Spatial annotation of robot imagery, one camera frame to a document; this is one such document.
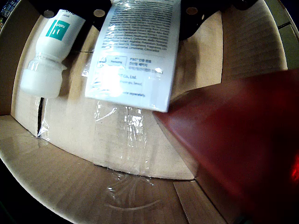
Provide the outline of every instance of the black object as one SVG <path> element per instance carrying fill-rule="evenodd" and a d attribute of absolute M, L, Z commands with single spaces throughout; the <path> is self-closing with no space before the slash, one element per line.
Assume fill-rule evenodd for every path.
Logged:
<path fill-rule="evenodd" d="M 208 17 L 219 10 L 223 10 L 232 4 L 237 9 L 246 10 L 256 3 L 256 1 L 257 0 L 182 0 L 179 39 L 184 40 L 192 36 Z M 29 0 L 29 2 L 40 14 L 45 16 L 46 14 L 54 16 L 59 9 L 68 10 L 93 24 L 98 30 L 101 29 L 111 7 L 110 0 L 91 0 L 86 3 L 84 8 L 82 7 L 81 1 L 72 0 Z M 94 11 L 97 9 L 105 11 L 105 15 L 103 17 L 96 17 Z"/>
<path fill-rule="evenodd" d="M 73 0 L 29 0 L 29 2 L 42 14 L 52 14 L 54 17 L 60 9 L 68 10 L 93 24 L 98 30 L 101 29 L 106 15 L 111 7 L 110 0 L 90 0 L 90 1 L 73 1 Z M 102 17 L 97 17 L 93 13 L 95 10 L 101 9 L 105 12 Z"/>

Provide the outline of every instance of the bottle cap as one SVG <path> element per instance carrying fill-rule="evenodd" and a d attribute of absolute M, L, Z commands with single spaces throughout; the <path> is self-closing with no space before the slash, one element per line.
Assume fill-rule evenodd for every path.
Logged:
<path fill-rule="evenodd" d="M 66 67 L 47 58 L 35 57 L 23 71 L 21 90 L 42 98 L 56 98 Z"/>

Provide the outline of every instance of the white tube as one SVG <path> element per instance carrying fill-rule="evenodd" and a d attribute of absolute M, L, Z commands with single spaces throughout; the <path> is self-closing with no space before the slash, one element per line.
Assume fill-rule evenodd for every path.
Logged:
<path fill-rule="evenodd" d="M 66 69 L 61 62 L 69 54 L 84 22 L 81 17 L 62 9 L 49 19 L 37 40 L 36 56 L 23 72 L 21 89 L 24 92 L 43 98 L 59 95 L 61 73 Z"/>

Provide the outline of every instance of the clear tape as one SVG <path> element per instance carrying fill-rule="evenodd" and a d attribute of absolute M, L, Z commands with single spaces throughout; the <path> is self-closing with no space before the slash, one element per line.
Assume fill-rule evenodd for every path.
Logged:
<path fill-rule="evenodd" d="M 98 101 L 95 122 L 95 164 L 137 175 L 149 170 L 141 109 Z"/>

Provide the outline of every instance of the product label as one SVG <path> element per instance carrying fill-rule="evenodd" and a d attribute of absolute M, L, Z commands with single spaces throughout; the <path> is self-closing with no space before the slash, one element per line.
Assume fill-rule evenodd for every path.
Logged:
<path fill-rule="evenodd" d="M 85 96 L 167 111 L 179 25 L 179 0 L 115 0 L 98 37 Z"/>
<path fill-rule="evenodd" d="M 53 37 L 61 41 L 69 26 L 70 25 L 67 22 L 54 20 L 46 36 Z"/>

